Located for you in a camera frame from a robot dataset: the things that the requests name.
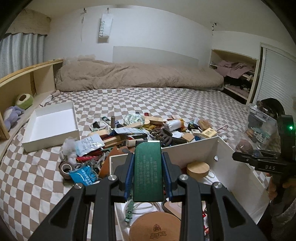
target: white box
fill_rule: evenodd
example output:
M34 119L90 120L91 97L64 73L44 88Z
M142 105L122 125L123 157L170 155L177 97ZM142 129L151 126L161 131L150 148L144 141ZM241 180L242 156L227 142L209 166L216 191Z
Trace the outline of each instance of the white box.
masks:
M62 145L68 137L80 140L74 103L52 104L33 111L22 145L26 152Z
M166 147L162 151L167 152L171 162L181 168L193 161L206 162L254 222L259 222L269 203L268 193L247 164L232 159L234 151L220 137ZM110 157L110 173L124 164L126 157L127 154ZM116 233L122 236L123 241L128 241L129 224L124 221L120 203L115 203L115 214L120 228Z

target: blue gripper pad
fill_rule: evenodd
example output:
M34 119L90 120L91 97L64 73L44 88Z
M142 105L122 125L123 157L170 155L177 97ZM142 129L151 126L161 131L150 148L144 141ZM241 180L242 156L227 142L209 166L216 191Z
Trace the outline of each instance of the blue gripper pad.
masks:
M131 158L130 165L128 167L128 172L126 175L126 185L125 185L125 192L124 192L124 198L125 200L128 199L131 193L131 183L133 181L133 166L134 166L134 159L135 159L135 154L133 154Z
M162 166L163 166L163 180L165 182L165 192L166 192L166 195L169 198L169 200L171 200L171 197L173 196L173 194L172 194L172 182L171 182L171 179L170 179L170 175L169 175L169 172L168 172L168 167L167 167L165 157L164 157L163 154L161 155L161 161L162 161Z

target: metal screw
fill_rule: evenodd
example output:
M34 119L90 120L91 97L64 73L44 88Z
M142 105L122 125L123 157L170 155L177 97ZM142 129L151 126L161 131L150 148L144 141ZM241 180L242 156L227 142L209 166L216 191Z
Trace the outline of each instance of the metal screw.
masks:
M222 187L222 183L220 182L214 182L213 183L214 188L221 188Z
M75 183L74 184L74 188L75 189L81 189L83 187L83 184L82 183Z
M114 181L114 180L116 180L116 178L117 178L116 175L109 175L109 176L108 176L108 179L109 179L110 181Z
M187 176L186 174L181 174L181 175L179 176L179 178L180 178L182 181L185 181L185 180L188 179L188 176Z

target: pile of clutter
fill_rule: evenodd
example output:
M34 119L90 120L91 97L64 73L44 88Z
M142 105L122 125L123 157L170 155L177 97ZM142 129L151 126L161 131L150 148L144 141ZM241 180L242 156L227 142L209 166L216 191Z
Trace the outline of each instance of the pile of clutter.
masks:
M227 140L227 128L213 130L209 121L197 118L185 127L183 119L172 116L163 120L149 113L128 114L123 125L114 116L104 116L91 124L88 137L65 140L59 170L66 180L90 185L109 175L110 156L134 152L136 141L159 140L161 147L168 147L217 135Z

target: window blind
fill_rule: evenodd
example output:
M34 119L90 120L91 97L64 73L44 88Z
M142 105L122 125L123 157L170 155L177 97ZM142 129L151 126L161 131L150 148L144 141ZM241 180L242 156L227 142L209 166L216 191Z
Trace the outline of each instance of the window blind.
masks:
M257 100L275 98L283 105L285 114L292 115L296 122L296 111L293 109L293 97L296 96L296 62L266 48L263 65L254 103Z

